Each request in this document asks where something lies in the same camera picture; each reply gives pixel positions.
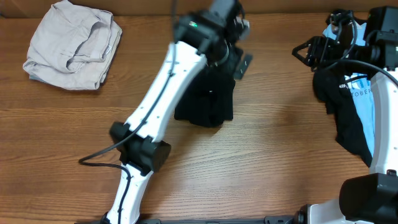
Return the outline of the black t-shirt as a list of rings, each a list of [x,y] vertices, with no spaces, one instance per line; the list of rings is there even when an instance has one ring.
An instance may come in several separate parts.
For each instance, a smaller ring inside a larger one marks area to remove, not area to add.
[[[174,118],[206,128],[232,120],[235,84],[234,78],[217,75],[215,67],[206,66],[181,97]]]

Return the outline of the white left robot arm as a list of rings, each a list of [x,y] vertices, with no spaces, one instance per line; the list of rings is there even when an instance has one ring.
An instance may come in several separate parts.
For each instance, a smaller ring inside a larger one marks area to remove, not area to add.
[[[249,64],[236,43],[249,30],[240,11],[211,9],[174,22],[167,55],[144,99],[109,131],[121,154],[121,179],[102,223],[138,221],[149,179],[170,154],[164,136],[172,115],[200,126],[219,126],[233,118],[234,84]]]

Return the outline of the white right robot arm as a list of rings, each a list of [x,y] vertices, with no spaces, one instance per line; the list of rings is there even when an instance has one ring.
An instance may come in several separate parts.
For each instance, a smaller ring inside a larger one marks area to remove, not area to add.
[[[303,206],[293,223],[397,222],[397,8],[365,20],[333,11],[321,36],[293,49],[313,72],[313,90],[333,114],[336,141],[369,174],[343,182],[339,197]]]

